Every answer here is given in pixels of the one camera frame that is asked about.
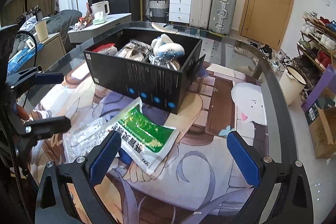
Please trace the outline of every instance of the green and white packet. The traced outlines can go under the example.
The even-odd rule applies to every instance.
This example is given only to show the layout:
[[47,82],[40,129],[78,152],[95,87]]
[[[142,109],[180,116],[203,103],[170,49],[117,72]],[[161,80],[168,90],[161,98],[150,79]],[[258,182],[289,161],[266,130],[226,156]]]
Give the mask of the green and white packet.
[[141,98],[136,98],[106,125],[106,131],[121,134],[121,148],[151,175],[171,150],[179,131],[158,126],[142,114]]

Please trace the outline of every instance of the screw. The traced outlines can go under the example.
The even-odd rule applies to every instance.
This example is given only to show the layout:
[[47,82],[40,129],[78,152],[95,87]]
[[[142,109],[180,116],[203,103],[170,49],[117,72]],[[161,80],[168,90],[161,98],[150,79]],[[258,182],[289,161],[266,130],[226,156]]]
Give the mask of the screw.
[[267,162],[268,164],[272,162],[272,158],[269,156],[264,157],[264,162]]
[[31,131],[32,131],[31,126],[27,126],[27,127],[26,127],[26,133],[31,133]]
[[79,164],[81,164],[83,161],[85,161],[85,157],[83,157],[83,156],[79,156],[79,157],[76,159],[76,162],[78,162]]
[[301,167],[301,166],[302,166],[302,162],[300,162],[299,160],[296,160],[296,161],[295,161],[295,165],[296,165],[297,167]]
[[52,167],[54,165],[54,162],[51,160],[51,161],[48,161],[47,162],[47,167]]

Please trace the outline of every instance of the kettle handle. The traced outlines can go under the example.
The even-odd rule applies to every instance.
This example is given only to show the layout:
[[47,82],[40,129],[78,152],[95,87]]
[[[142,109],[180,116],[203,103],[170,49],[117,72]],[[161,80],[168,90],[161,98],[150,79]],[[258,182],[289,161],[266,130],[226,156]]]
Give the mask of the kettle handle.
[[104,1],[104,11],[105,11],[105,5],[107,6],[107,15],[110,13],[110,7],[109,7],[109,2],[108,1]]

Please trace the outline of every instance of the white countertop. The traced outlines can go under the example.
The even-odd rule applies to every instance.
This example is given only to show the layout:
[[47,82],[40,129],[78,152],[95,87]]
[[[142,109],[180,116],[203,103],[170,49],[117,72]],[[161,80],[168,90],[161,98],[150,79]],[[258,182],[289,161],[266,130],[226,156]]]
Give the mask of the white countertop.
[[[103,27],[111,22],[114,22],[116,20],[119,20],[121,18],[127,17],[132,15],[131,13],[125,13],[125,14],[115,14],[115,15],[107,15],[107,21],[102,23],[102,24],[98,24],[98,25],[93,25],[91,24],[90,26],[78,31],[78,32],[83,32],[83,31],[90,31],[90,30],[94,30],[94,29],[98,29],[100,27]],[[68,33],[73,33],[76,32],[75,30],[70,30],[68,31]]]

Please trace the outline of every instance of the white cartoon ghost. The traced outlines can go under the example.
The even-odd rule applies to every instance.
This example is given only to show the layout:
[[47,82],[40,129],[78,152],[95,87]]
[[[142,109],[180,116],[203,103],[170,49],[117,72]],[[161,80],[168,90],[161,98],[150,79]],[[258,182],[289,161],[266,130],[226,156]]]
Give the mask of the white cartoon ghost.
[[251,83],[238,83],[232,88],[231,97],[241,111],[242,121],[267,125],[260,86]]

